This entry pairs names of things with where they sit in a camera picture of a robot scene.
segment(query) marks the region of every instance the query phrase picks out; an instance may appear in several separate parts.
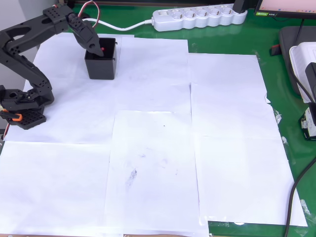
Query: black cable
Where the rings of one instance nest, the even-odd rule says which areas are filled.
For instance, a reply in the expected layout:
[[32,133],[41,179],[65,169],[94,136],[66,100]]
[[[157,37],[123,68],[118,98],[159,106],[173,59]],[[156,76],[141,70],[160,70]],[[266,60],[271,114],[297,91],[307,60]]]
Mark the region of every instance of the black cable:
[[293,203],[293,196],[294,196],[294,191],[296,189],[297,184],[301,180],[301,178],[304,176],[304,174],[312,167],[313,164],[316,163],[316,157],[312,160],[311,163],[309,163],[308,166],[302,171],[302,173],[298,176],[296,179],[295,183],[293,184],[291,193],[290,193],[290,199],[288,201],[288,209],[287,209],[287,217],[286,217],[286,225],[285,225],[285,232],[284,232],[284,237],[287,237],[288,230],[290,228],[290,221],[291,221],[291,212],[292,212],[292,203]]
[[281,20],[277,20],[275,16],[272,17],[272,18],[273,18],[275,21],[278,21],[278,22],[285,22],[285,21],[288,21],[288,20],[290,19],[290,18],[287,18],[287,19],[281,21]]
[[290,64],[290,72],[292,73],[292,75],[293,75],[293,77],[294,77],[294,79],[296,80],[296,82],[299,84],[299,86],[301,87],[301,89],[305,92],[305,94],[307,95],[307,97],[309,98],[309,100],[311,101],[311,102],[315,102],[314,101],[314,99],[313,99],[313,97],[311,96],[311,94],[306,90],[306,88],[302,85],[302,83],[300,82],[300,80],[298,80],[298,78],[296,77],[296,75],[295,75],[295,73],[294,73],[294,71],[293,71],[293,66],[291,65],[291,63],[289,63]]
[[295,46],[297,46],[298,40],[300,39],[301,32],[302,32],[303,25],[304,25],[304,21],[305,21],[305,19],[302,19],[301,25],[300,25],[300,28],[298,30],[297,37],[296,37],[296,40],[295,40],[295,43],[294,43]]

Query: white paper sheet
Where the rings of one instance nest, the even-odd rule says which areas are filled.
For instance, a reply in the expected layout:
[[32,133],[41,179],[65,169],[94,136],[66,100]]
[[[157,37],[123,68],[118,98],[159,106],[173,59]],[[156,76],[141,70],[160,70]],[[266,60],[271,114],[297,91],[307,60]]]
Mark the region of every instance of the white paper sheet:
[[117,110],[191,112],[187,40],[123,38]]
[[267,94],[256,55],[190,53],[188,62],[192,83],[225,85],[227,98],[236,98],[234,91],[251,101]]
[[[191,86],[201,216],[284,225],[294,181],[273,110],[264,96],[222,94],[225,87]],[[291,225],[307,226],[297,194]]]
[[6,142],[0,233],[99,236],[109,155],[105,145]]
[[[119,56],[121,36],[100,36],[117,39]],[[45,107],[45,123],[29,130],[11,126],[6,141],[68,144],[111,141],[115,116],[114,83],[91,80],[84,54],[85,50],[69,33],[54,36],[40,46],[34,64],[50,80],[55,101]],[[27,81],[24,91],[30,88]]]
[[116,83],[127,88],[189,83],[188,41],[123,38]]
[[[197,144],[202,216],[209,221],[285,225],[294,181],[281,139],[203,136]],[[297,192],[291,225],[307,226]]]
[[208,234],[199,221],[189,114],[119,111],[105,208],[105,226],[118,232]]

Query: table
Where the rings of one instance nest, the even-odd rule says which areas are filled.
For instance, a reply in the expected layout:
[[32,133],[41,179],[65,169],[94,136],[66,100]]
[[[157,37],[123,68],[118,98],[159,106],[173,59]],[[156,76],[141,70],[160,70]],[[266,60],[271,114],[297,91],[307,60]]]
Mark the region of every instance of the table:
[[[107,6],[101,7],[101,20],[124,28],[150,19],[158,9],[168,7],[152,6]],[[76,5],[79,12],[81,5]],[[86,8],[91,17],[97,17],[94,6]],[[99,25],[97,33],[132,34],[139,38],[187,39],[191,53],[225,53],[255,54],[258,57],[262,75],[268,91],[268,99],[272,107],[278,111],[282,120],[279,124],[281,136],[287,139],[285,151],[294,179],[316,155],[316,143],[306,141],[301,132],[298,119],[307,105],[294,93],[283,57],[271,57],[269,48],[278,44],[278,32],[285,26],[299,26],[300,19],[289,19],[278,22],[270,17],[254,16],[249,10],[246,21],[242,25],[182,29],[179,31],[158,32],[151,25],[140,26],[127,32],[118,32]],[[316,21],[306,20],[305,25],[316,25]],[[308,228],[291,227],[289,237],[316,236],[316,166],[313,167],[298,185],[300,199],[303,199],[310,214],[305,212]],[[209,222],[209,231],[216,236],[265,236],[280,237],[284,226],[244,224],[228,222]]]

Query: monitor screen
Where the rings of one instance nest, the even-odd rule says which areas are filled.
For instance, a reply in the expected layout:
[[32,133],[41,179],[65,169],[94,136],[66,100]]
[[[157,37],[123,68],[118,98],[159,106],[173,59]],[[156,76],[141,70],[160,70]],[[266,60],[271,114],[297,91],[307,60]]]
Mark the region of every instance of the monitor screen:
[[262,0],[258,10],[316,14],[316,0]]

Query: power outlet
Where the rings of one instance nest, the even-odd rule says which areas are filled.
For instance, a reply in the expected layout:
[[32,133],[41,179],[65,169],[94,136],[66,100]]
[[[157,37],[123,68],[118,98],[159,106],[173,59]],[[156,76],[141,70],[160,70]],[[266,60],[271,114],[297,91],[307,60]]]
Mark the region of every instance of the power outlet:
[[152,25],[157,31],[176,31],[242,24],[246,16],[247,11],[241,14],[234,12],[233,4],[174,8],[154,11]]

